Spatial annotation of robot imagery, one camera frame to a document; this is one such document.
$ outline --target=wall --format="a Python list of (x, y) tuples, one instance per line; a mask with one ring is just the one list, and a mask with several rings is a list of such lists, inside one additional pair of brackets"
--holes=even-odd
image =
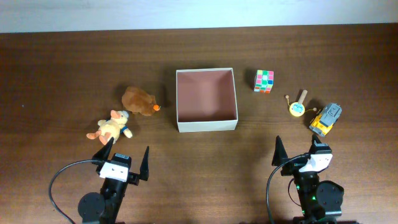
[(398, 22), (398, 0), (2, 0), (0, 32)]

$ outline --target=white box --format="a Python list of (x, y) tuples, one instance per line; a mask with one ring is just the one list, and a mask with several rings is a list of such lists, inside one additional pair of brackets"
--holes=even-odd
[(238, 106), (232, 68), (177, 70), (176, 82), (181, 133), (235, 130)]

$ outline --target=brown tabletop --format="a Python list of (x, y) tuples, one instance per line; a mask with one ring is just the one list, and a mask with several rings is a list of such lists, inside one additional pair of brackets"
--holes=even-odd
[[(397, 24), (1, 34), (0, 58), (1, 223), (67, 222), (50, 203), (49, 181), (102, 146), (86, 133), (122, 109), (129, 85), (154, 94), (162, 109), (131, 116), (135, 137), (121, 136), (112, 149), (131, 156), (137, 172), (150, 146), (149, 181), (127, 188), (118, 221), (267, 223), (275, 137), (290, 157), (311, 144), (314, 113), (295, 118), (284, 98), (303, 89), (307, 108), (343, 109), (321, 138), (333, 159), (320, 174), (345, 188), (340, 220), (398, 220)], [(234, 69), (236, 130), (179, 133), (175, 71), (223, 67)], [(257, 69), (275, 72), (270, 94), (251, 89)], [(289, 180), (272, 180), (278, 220), (301, 216)], [(53, 196), (80, 223), (79, 199), (102, 183), (94, 165), (75, 166), (55, 181)]]

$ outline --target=colorful cube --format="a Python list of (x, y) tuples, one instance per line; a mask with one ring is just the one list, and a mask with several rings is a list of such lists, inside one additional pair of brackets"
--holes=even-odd
[(274, 72), (257, 70), (254, 83), (254, 91), (259, 91), (261, 93), (270, 93), (272, 87), (274, 86)]

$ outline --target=toy truck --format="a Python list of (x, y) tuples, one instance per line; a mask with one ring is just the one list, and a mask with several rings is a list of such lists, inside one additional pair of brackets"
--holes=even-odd
[(336, 103), (329, 103), (312, 119), (310, 129), (319, 134), (319, 136), (325, 137), (340, 117), (340, 114), (341, 107)]

